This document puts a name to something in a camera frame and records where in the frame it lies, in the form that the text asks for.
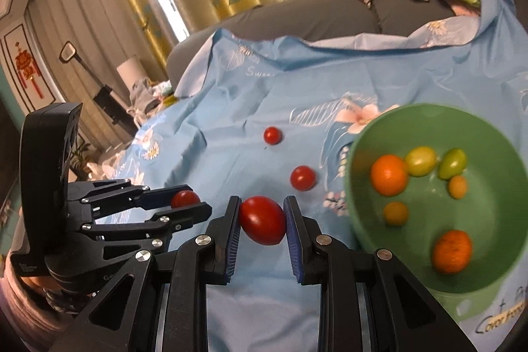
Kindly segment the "red cherry tomato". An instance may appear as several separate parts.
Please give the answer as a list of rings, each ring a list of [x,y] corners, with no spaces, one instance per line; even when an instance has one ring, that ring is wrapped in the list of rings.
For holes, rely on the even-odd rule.
[[[299,191],[308,191],[317,184],[317,173],[307,165],[299,165],[290,174],[290,183]]]
[[[277,145],[282,141],[282,131],[277,127],[270,126],[264,130],[263,139],[268,145]]]
[[[200,197],[192,190],[181,190],[173,195],[170,207],[180,208],[196,205],[200,203]]]
[[[284,211],[264,196],[249,197],[241,204],[239,222],[245,233],[263,246],[278,245],[286,231]]]

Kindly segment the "small brown fruit front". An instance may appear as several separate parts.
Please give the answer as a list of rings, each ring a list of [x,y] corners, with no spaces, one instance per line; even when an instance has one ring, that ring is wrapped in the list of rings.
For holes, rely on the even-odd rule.
[[[404,226],[410,217],[410,211],[402,202],[392,201],[383,208],[383,218],[387,225],[401,227]]]

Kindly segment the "small brown fruit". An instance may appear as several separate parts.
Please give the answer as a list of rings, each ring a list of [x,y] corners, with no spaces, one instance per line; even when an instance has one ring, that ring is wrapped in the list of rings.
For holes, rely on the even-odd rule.
[[[383,208],[383,218],[387,225],[401,227],[404,226],[410,217],[410,211],[402,202],[392,201]]]
[[[468,191],[467,180],[462,175],[453,176],[447,183],[447,191],[450,197],[462,199]]]

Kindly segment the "orange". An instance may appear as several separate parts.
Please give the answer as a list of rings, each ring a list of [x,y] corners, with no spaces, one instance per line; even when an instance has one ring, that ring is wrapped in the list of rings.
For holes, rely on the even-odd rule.
[[[473,255],[473,242],[465,231],[451,230],[443,233],[433,246],[431,263],[443,275],[454,275],[469,265]]]
[[[395,154],[381,155],[371,166],[370,178],[372,188],[381,196],[397,196],[409,182],[407,164]]]

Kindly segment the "green tomato front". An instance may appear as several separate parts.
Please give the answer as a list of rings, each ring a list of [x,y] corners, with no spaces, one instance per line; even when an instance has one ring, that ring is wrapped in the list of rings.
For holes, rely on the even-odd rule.
[[[406,156],[408,173],[414,177],[423,177],[431,173],[437,165],[436,151],[429,146],[413,148]]]

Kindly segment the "white paper roll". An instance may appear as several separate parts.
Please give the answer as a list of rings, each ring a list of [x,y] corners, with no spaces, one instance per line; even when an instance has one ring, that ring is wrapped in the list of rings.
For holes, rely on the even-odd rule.
[[[118,65],[116,71],[125,84],[128,95],[132,93],[137,83],[142,83],[147,87],[151,86],[149,75],[147,75],[141,60],[136,55]]]

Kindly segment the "green plastic bowl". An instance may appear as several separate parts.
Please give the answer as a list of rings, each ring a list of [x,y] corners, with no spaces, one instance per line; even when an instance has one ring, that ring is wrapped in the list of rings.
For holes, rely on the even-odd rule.
[[[383,155],[404,157],[421,145],[438,156],[461,149],[467,156],[468,192],[461,199],[450,197],[436,171],[411,178],[395,197],[408,207],[410,218],[402,227],[389,227],[382,210],[392,199],[372,187],[371,167]],[[392,251],[455,320],[486,312],[509,274],[526,273],[526,170],[510,141],[483,119],[443,105],[396,108],[362,130],[346,168],[346,204],[361,246],[369,252]],[[433,246],[451,230],[469,235],[473,253],[463,271],[441,275],[432,266]]]

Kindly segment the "red chinese knot decoration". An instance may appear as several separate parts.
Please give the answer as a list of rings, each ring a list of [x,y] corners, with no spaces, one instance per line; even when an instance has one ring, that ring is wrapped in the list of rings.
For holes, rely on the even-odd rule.
[[[19,81],[24,89],[28,88],[30,83],[36,91],[40,99],[44,98],[44,95],[39,87],[36,77],[41,76],[39,66],[37,65],[34,57],[27,49],[21,49],[20,43],[16,42],[15,47],[17,49],[17,55],[15,57],[15,68],[18,73]]]

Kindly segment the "grey sofa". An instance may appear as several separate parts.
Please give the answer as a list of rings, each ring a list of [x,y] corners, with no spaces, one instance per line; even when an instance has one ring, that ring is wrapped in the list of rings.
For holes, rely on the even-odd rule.
[[[408,37],[429,21],[455,13],[444,0],[288,0],[257,6],[192,33],[167,58],[167,75],[175,87],[200,47],[218,28],[239,38],[269,40],[283,36],[310,42],[381,33]]]

